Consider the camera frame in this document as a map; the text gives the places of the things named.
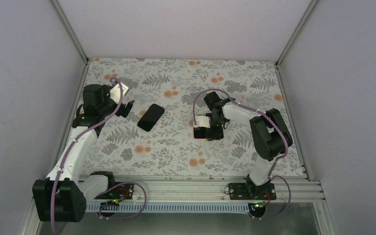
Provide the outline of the black phone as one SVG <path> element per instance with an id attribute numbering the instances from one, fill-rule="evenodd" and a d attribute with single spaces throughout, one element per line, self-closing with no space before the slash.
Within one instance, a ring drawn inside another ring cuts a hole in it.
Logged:
<path id="1" fill-rule="evenodd" d="M 152 104 L 138 121 L 137 126 L 146 132 L 150 132 L 164 112 L 163 107 Z"/>

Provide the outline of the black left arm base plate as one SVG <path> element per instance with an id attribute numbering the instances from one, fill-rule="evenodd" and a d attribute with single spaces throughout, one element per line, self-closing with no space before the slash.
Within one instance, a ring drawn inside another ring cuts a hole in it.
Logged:
<path id="1" fill-rule="evenodd" d="M 107 193 L 97 196 L 95 199 L 104 200 L 130 200 L 133 197 L 134 184 L 121 185 Z"/>

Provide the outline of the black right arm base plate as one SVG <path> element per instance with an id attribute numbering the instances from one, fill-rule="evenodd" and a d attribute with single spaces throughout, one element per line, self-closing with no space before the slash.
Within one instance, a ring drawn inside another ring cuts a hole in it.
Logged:
<path id="1" fill-rule="evenodd" d="M 267 182 L 261 186 L 246 183 L 229 183 L 229 196 L 231 200 L 276 200 L 276 190 L 273 183 Z"/>

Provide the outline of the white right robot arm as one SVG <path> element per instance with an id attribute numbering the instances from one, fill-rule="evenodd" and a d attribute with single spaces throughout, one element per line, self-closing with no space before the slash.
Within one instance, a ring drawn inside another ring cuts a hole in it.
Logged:
<path id="1" fill-rule="evenodd" d="M 277 161 L 288 154 L 293 144 L 292 136 L 277 109 L 266 112 L 254 110 L 236 102 L 233 98 L 221 99 L 215 91 L 208 90 L 204 102 L 209 113 L 196 116 L 194 137 L 208 141 L 224 137 L 226 124 L 234 120 L 249 125 L 258 157 L 254 168 L 246 176 L 245 191 L 249 198 L 258 199 L 269 192 L 271 174 Z"/>

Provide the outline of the black smartphone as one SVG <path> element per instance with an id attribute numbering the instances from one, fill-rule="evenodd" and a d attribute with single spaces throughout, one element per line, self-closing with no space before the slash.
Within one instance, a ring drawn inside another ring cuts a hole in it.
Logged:
<path id="1" fill-rule="evenodd" d="M 206 139 L 207 138 L 207 128 L 198 127 L 193 129 L 193 137 L 195 139 Z"/>

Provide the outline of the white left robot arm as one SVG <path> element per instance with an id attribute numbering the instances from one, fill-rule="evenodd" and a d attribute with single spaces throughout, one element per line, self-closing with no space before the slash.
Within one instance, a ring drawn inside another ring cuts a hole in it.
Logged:
<path id="1" fill-rule="evenodd" d="M 83 102 L 76 109 L 71 133 L 62 156 L 44 179 L 32 186 L 38 217 L 44 222 L 79 222 L 87 203 L 99 194 L 111 198 L 117 191 L 113 174 L 97 171 L 83 185 L 79 176 L 85 158 L 100 136 L 105 122 L 113 116 L 126 118 L 134 101 L 122 103 L 128 86 L 86 85 L 82 91 Z"/>

